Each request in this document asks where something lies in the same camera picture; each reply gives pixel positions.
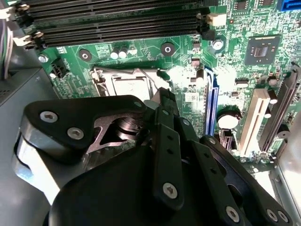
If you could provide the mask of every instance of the white pci slot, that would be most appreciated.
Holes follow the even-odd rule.
[[[269,106],[270,97],[266,89],[254,89],[249,111],[246,116],[238,148],[241,156],[249,156],[256,144],[257,134],[265,112]]]

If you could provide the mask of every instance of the green circuit board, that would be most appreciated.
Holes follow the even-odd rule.
[[[51,63],[60,57],[68,75],[60,78],[51,78],[51,81],[61,98],[97,97],[98,93],[91,77],[91,69],[94,66],[118,69],[131,68],[160,68],[168,75],[171,89],[176,95],[177,104],[181,116],[187,118],[194,125],[198,136],[204,134],[205,98],[204,89],[189,86],[190,78],[195,77],[196,70],[192,66],[192,59],[200,59],[201,65],[206,65],[217,74],[220,86],[218,110],[228,105],[236,105],[243,116],[248,112],[248,107],[254,88],[274,89],[276,92],[283,79],[289,76],[291,62],[301,64],[301,10],[280,12],[276,9],[277,1],[270,1],[268,6],[262,6],[260,0],[249,0],[245,10],[237,10],[235,1],[220,0],[219,6],[210,7],[213,13],[226,13],[225,26],[214,27],[216,39],[223,42],[220,50],[215,50],[212,41],[201,40],[200,36],[182,35],[166,38],[150,38],[143,40],[116,41],[97,44],[85,44],[74,46],[62,46],[48,48],[42,52],[49,58],[42,66],[50,74]],[[37,27],[47,27],[53,23],[36,24]],[[280,41],[276,56],[272,63],[265,65],[246,65],[245,55],[250,37],[254,36],[279,36]],[[200,49],[194,50],[193,43],[200,40]],[[170,42],[175,46],[172,56],[164,56],[160,47],[163,43]],[[125,59],[113,60],[110,53],[115,48],[127,46],[134,50],[129,52]],[[86,49],[92,54],[92,60],[83,61],[79,57],[79,51]],[[267,83],[268,77],[273,74],[277,77],[277,83],[272,87]],[[248,87],[238,89],[235,79],[248,79]],[[295,100],[290,105],[285,121],[291,125],[301,104]],[[239,140],[245,123],[245,117],[234,129]],[[260,137],[266,119],[264,119],[258,137]],[[282,139],[276,137],[270,148],[270,152],[276,151],[282,143]],[[248,162],[268,163],[268,158],[260,157],[258,150],[247,158]]]

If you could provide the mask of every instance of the mechanical arm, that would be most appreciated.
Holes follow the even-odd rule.
[[[129,140],[85,170],[93,152]],[[50,226],[293,225],[216,138],[197,137],[163,88],[147,106],[134,96],[29,104],[13,167],[44,192]]]

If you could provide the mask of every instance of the black ram slot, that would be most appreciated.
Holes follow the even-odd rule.
[[[99,33],[99,34],[89,34],[89,35],[81,35],[81,36],[71,36],[71,37],[57,37],[52,39],[47,39],[46,37],[44,40],[46,43],[48,42],[64,42],[64,41],[75,41],[75,40],[93,40],[93,39],[104,39],[108,37],[119,37],[119,36],[129,36],[135,34],[147,34],[147,33],[160,33],[160,32],[167,32],[167,31],[180,31],[180,30],[191,30],[197,28],[197,24],[188,24],[188,25],[175,25],[175,26],[165,26],[165,27],[156,27],[156,28],[143,28],[143,29],[136,29],[136,30],[129,30],[129,31],[118,31],[118,32],[107,32],[107,33]]]
[[[165,1],[154,1],[148,3],[140,3],[140,4],[133,4],[128,6],[119,6],[119,7],[111,7],[111,8],[95,8],[93,11],[86,10],[85,12],[75,13],[70,12],[69,9],[65,9],[63,12],[59,13],[58,15],[50,15],[46,16],[42,14],[41,16],[33,15],[34,21],[36,23],[42,22],[49,22],[53,20],[64,20],[64,19],[72,19],[72,18],[85,18],[89,16],[98,16],[98,15],[107,15],[107,14],[116,14],[116,13],[124,13],[124,12],[132,12],[137,10],[148,10],[148,9],[155,9],[155,8],[172,8],[174,6],[186,5],[189,3],[194,3],[196,0],[165,0]]]
[[[107,2],[107,1],[113,1],[113,0],[94,0],[93,3],[101,3],[101,2]],[[59,2],[59,3],[51,3],[49,5],[47,4],[39,4],[38,6],[32,6],[30,4],[30,12],[41,12],[41,11],[48,11],[48,10],[54,10],[57,8],[67,8],[67,7],[74,7],[74,6],[81,6],[81,5],[88,5],[91,4],[91,1],[89,0],[78,0],[78,1],[67,1],[67,2]]]
[[[31,14],[34,18],[40,17],[40,16],[51,16],[51,15],[62,15],[62,14],[70,14],[70,13],[86,13],[86,12],[94,12],[98,11],[99,9],[104,8],[114,8],[114,7],[122,7],[127,5],[139,5],[139,4],[156,4],[158,0],[117,0],[117,1],[110,1],[105,2],[101,4],[90,4],[90,5],[84,5],[84,6],[77,6],[77,7],[69,7],[69,8],[60,8],[53,10],[52,7],[48,7],[48,11],[43,12],[32,12]]]
[[[195,30],[182,30],[182,31],[169,31],[160,32],[154,34],[136,34],[121,37],[110,37],[105,39],[91,39],[91,40],[79,40],[79,41],[64,41],[64,42],[47,42],[48,47],[59,47],[59,46],[71,46],[71,45],[83,45],[83,44],[97,44],[111,41],[124,41],[124,40],[135,40],[135,39],[147,39],[147,38],[159,38],[159,37],[172,37],[179,35],[196,34]]]
[[[57,2],[70,2],[69,0],[26,0],[26,4],[30,5],[31,7],[37,5],[51,5]]]
[[[117,31],[125,31],[125,30],[132,30],[132,29],[143,29],[143,28],[151,28],[151,27],[162,27],[162,26],[174,26],[174,25],[184,25],[184,24],[194,24],[195,27],[197,27],[197,20],[196,18],[184,18],[184,19],[178,19],[178,20],[166,20],[166,21],[150,21],[150,22],[140,22],[140,23],[133,23],[133,24],[125,24],[125,25],[119,25],[119,26],[109,26],[109,27],[103,27],[99,29],[95,28],[89,28],[84,31],[67,31],[67,32],[59,32],[54,34],[47,34],[44,33],[45,39],[52,39],[57,37],[70,37],[70,36],[76,36],[76,35],[89,35],[89,34],[97,34],[97,33],[103,33],[103,32],[117,32]]]
[[[99,23],[93,23],[90,24],[75,24],[75,25],[69,25],[69,26],[60,26],[55,28],[48,28],[43,29],[42,27],[39,28],[40,31],[47,34],[55,34],[63,32],[72,32],[72,31],[85,31],[86,29],[93,28],[98,29],[100,27],[105,26],[113,26],[113,25],[120,25],[120,24],[133,24],[133,23],[139,23],[139,22],[149,22],[149,21],[163,21],[163,20],[169,20],[169,19],[182,19],[182,18],[196,18],[196,15],[200,12],[199,9],[193,9],[193,10],[187,10],[186,12],[171,12],[169,14],[162,13],[157,14],[155,16],[129,16],[129,17],[122,17],[115,20],[106,20]]]

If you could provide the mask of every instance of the white connector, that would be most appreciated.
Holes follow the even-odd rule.
[[[257,142],[256,137],[269,106],[270,97],[266,89],[254,89],[238,149],[241,156],[249,156]]]
[[[12,14],[14,14],[15,8],[13,7],[8,7],[4,9],[0,9],[0,19],[7,19],[9,18]]]
[[[13,39],[17,46],[25,46],[32,42],[32,37],[30,35],[25,35],[21,38],[15,37]]]
[[[207,22],[214,27],[225,26],[227,22],[227,14],[210,13],[207,15]]]

